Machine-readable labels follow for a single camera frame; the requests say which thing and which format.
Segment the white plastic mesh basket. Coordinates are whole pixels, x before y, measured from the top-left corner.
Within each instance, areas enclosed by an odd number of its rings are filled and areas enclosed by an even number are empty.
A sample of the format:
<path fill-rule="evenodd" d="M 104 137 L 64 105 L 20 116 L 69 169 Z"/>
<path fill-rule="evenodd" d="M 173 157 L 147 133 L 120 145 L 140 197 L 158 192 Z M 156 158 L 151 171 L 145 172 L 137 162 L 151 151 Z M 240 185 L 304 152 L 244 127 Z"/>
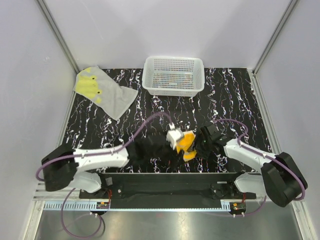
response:
<path fill-rule="evenodd" d="M 143 66 L 142 87 L 153 96 L 193 98 L 205 88 L 203 61 L 195 57 L 150 56 Z"/>

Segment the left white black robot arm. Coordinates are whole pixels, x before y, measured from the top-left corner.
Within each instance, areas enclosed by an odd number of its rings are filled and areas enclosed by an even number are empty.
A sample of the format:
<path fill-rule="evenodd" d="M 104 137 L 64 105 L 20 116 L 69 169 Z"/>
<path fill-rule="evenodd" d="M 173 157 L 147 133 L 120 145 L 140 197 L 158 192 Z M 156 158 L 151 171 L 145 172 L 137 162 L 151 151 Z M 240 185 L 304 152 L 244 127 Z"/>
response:
<path fill-rule="evenodd" d="M 164 158 L 174 154 L 182 138 L 182 133 L 170 130 L 168 133 L 158 132 L 110 148 L 72 149 L 62 144 L 41 160 L 41 181 L 47 192 L 72 187 L 103 198 L 108 193 L 108 186 L 93 170 L 139 166 L 150 159 Z"/>

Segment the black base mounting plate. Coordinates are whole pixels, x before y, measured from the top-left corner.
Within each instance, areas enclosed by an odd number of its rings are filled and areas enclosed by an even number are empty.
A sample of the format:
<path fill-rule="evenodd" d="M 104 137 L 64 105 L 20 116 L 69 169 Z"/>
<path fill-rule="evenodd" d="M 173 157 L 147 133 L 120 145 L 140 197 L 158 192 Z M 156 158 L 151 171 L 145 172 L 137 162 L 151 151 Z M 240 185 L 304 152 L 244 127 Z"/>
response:
<path fill-rule="evenodd" d="M 112 200 L 126 202 L 160 203 L 173 205 L 186 202 L 208 203 L 213 200 L 234 201 L 243 194 L 232 188 L 237 173 L 108 173 L 102 175 L 107 182 L 97 193 L 80 190 L 79 198 L 103 201 L 107 191 Z"/>

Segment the grey towel yellow frog print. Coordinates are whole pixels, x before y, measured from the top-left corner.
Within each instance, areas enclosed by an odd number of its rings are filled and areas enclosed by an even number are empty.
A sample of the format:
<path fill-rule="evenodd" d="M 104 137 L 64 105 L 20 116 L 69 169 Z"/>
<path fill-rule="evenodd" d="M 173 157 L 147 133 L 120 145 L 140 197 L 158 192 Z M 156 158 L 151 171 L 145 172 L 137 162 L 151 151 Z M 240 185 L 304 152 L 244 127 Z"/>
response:
<path fill-rule="evenodd" d="M 121 118 L 138 95 L 136 89 L 118 85 L 98 66 L 79 72 L 73 90 L 102 108 L 115 121 Z"/>

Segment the grey and orange towel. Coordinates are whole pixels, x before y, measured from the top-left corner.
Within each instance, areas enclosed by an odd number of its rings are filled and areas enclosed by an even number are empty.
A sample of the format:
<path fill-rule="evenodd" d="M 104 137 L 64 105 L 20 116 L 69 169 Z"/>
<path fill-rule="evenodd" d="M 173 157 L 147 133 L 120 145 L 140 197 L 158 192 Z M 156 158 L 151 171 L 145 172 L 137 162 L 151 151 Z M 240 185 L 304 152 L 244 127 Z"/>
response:
<path fill-rule="evenodd" d="M 185 131 L 183 134 L 184 137 L 177 142 L 175 149 L 178 154 L 183 153 L 183 161 L 188 162 L 193 160 L 197 155 L 197 151 L 193 149 L 196 135 L 193 131 Z"/>

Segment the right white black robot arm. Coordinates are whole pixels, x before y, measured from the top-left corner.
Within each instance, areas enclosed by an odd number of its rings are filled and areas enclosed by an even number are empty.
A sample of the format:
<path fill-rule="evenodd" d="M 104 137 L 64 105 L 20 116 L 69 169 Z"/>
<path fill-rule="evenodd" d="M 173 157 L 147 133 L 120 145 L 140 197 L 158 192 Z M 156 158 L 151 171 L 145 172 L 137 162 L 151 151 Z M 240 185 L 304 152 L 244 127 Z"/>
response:
<path fill-rule="evenodd" d="M 200 158 L 211 153 L 221 154 L 249 166 L 255 173 L 238 173 L 227 185 L 228 195 L 239 198 L 244 193 L 268 197 L 279 207 L 303 200 L 308 183 L 292 156 L 286 152 L 274 154 L 252 147 L 241 138 L 223 134 L 212 123 L 201 127 L 193 149 Z"/>

